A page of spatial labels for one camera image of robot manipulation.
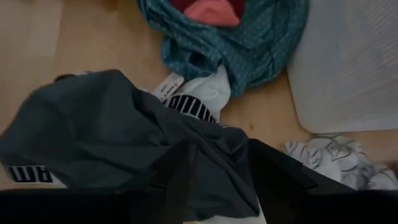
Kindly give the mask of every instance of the light wood floor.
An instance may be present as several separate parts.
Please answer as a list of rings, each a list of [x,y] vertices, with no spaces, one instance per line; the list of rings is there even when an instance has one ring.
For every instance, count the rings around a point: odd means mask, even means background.
[[[0,131],[32,90],[59,74],[118,68],[153,90],[169,74],[161,40],[135,0],[0,0]],[[221,119],[276,148],[310,137],[296,119],[285,72],[231,100]],[[369,146],[372,158],[398,160],[397,131],[349,135]],[[18,187],[0,172],[0,189]]]

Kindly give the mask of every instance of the wooden floor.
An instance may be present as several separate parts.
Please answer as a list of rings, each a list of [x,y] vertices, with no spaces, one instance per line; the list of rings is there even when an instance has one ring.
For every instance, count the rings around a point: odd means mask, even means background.
[[[59,74],[117,68],[153,90],[169,74],[161,40],[134,0],[0,0],[0,131],[32,90]],[[276,148],[310,137],[296,119],[285,73],[231,100],[221,119]],[[350,135],[371,146],[377,160],[398,159],[396,131]],[[0,189],[17,187],[0,172]]]

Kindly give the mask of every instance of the pink fabric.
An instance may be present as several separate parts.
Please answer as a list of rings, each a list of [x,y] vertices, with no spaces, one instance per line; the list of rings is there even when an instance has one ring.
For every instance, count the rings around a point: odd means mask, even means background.
[[[193,21],[212,26],[237,26],[240,23],[228,0],[197,0],[184,14]]]

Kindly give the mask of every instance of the teal patterned fabric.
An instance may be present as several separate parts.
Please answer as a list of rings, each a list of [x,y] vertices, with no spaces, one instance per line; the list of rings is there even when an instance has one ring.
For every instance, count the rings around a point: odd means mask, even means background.
[[[199,24],[169,0],[137,0],[147,23],[163,32],[162,60],[189,81],[224,64],[232,96],[273,80],[294,51],[307,20],[307,0],[247,0],[234,28]]]

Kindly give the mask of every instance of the white cloth with black print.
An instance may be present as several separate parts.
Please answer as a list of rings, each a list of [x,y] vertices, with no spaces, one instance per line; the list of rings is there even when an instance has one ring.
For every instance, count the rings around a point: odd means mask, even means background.
[[[307,143],[290,141],[283,150],[305,166],[353,189],[398,189],[394,172],[372,163],[362,145],[345,136],[315,136]]]
[[[228,76],[223,65],[217,74],[191,80],[165,102],[169,108],[194,118],[220,122],[220,111],[231,96]]]

